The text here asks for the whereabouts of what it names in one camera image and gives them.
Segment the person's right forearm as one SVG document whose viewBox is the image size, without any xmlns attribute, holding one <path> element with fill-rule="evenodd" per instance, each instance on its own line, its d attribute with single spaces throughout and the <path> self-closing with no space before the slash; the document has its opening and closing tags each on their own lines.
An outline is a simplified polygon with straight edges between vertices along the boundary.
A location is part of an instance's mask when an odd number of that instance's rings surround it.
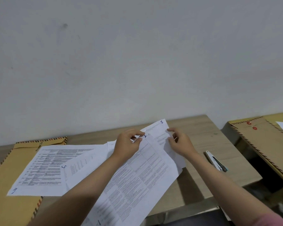
<svg viewBox="0 0 283 226">
<path fill-rule="evenodd" d="M 191 153 L 186 158 L 236 226 L 250 226 L 260 217 L 274 214 L 270 208 L 218 171 L 200 154 Z"/>
</svg>

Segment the person's right hand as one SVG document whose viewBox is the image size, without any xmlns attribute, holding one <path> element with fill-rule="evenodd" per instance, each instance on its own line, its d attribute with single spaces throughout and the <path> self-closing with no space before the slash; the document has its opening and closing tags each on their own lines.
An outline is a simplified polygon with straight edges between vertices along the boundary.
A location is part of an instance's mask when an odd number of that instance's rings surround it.
<svg viewBox="0 0 283 226">
<path fill-rule="evenodd" d="M 176 153 L 183 156 L 185 159 L 187 159 L 190 163 L 195 161 L 200 157 L 199 153 L 195 150 L 190 138 L 187 134 L 180 131 L 178 128 L 168 128 L 168 132 L 172 132 L 172 136 L 178 137 L 178 144 L 179 147 L 177 149 L 173 149 Z"/>
</svg>

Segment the plain brown striped-edge envelope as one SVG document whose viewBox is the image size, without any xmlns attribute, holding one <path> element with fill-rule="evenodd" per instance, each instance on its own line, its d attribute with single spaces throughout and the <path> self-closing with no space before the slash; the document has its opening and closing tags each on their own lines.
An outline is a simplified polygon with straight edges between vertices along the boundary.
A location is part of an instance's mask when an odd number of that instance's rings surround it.
<svg viewBox="0 0 283 226">
<path fill-rule="evenodd" d="M 17 142 L 0 162 L 0 226 L 26 226 L 36 216 L 42 196 L 7 196 L 8 191 L 37 153 L 48 145 L 66 145 L 67 137 Z"/>
</svg>

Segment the white sheet with dense table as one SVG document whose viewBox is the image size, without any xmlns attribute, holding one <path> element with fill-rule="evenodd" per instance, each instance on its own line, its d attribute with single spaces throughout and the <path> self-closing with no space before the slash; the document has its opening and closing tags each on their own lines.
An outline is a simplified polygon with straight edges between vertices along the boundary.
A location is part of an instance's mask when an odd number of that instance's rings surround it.
<svg viewBox="0 0 283 226">
<path fill-rule="evenodd" d="M 17 178 L 7 196 L 62 196 L 60 166 L 97 145 L 41 147 Z"/>
</svg>

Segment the person's left hand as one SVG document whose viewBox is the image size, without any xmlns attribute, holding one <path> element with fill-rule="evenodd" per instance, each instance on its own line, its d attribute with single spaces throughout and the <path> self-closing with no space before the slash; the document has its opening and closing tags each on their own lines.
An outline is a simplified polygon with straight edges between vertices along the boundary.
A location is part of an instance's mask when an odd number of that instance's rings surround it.
<svg viewBox="0 0 283 226">
<path fill-rule="evenodd" d="M 139 150 L 139 145 L 132 144 L 133 140 L 144 135 L 145 132 L 137 129 L 129 129 L 120 133 L 117 137 L 112 156 L 121 164 L 124 164 Z"/>
</svg>

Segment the white sheet with printed table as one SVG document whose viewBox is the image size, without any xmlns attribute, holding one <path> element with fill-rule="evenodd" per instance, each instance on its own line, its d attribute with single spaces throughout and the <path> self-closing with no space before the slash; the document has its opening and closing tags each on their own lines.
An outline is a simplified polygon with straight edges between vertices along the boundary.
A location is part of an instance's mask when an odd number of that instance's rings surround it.
<svg viewBox="0 0 283 226">
<path fill-rule="evenodd" d="M 149 133 L 110 179 L 81 226 L 140 226 L 180 172 Z"/>
</svg>

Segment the brown envelope with red mark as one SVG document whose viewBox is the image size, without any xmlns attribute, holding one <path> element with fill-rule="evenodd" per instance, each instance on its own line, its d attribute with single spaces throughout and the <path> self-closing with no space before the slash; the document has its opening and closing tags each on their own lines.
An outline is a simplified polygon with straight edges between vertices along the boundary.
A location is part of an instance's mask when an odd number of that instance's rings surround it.
<svg viewBox="0 0 283 226">
<path fill-rule="evenodd" d="M 283 130 L 264 117 L 229 121 L 233 129 L 247 141 L 275 171 L 283 176 Z"/>
</svg>

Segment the white sheet with short list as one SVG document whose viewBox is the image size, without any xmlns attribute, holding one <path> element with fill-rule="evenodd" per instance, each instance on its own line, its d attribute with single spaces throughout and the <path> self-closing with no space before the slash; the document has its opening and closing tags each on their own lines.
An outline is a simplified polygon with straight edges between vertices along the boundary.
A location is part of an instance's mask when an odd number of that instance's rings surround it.
<svg viewBox="0 0 283 226">
<path fill-rule="evenodd" d="M 115 143 L 116 140 L 97 145 L 94 149 L 63 163 L 60 166 L 63 193 L 76 186 L 111 156 Z"/>
</svg>

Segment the person's left forearm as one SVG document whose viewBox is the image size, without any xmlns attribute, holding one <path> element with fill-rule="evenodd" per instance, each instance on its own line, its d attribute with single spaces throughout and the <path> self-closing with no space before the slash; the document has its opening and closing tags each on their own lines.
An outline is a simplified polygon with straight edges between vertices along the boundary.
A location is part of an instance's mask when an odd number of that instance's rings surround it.
<svg viewBox="0 0 283 226">
<path fill-rule="evenodd" d="M 113 153 L 27 226 L 80 226 L 112 176 L 131 157 Z"/>
</svg>

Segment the white sheet with sparse text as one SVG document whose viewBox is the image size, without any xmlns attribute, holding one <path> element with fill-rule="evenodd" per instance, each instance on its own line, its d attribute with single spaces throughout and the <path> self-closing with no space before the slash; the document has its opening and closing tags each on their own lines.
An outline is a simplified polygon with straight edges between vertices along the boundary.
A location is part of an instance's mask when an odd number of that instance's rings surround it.
<svg viewBox="0 0 283 226">
<path fill-rule="evenodd" d="M 185 159 L 171 148 L 168 137 L 172 137 L 172 133 L 167 131 L 168 128 L 169 126 L 166 120 L 162 119 L 141 129 L 141 131 L 150 134 L 164 149 L 164 151 L 174 160 L 177 167 L 183 169 L 186 167 Z"/>
</svg>

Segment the white stapler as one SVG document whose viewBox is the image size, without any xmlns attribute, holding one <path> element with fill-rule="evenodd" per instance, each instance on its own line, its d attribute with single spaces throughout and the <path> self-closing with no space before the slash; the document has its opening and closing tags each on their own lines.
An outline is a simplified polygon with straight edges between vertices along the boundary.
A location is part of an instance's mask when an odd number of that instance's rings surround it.
<svg viewBox="0 0 283 226">
<path fill-rule="evenodd" d="M 210 162 L 210 164 L 213 165 L 218 171 L 222 171 L 222 172 L 228 171 L 227 167 L 225 167 L 221 162 L 219 162 L 219 160 L 216 159 L 215 156 L 212 155 L 211 152 L 205 151 L 203 153 L 206 159 Z"/>
</svg>

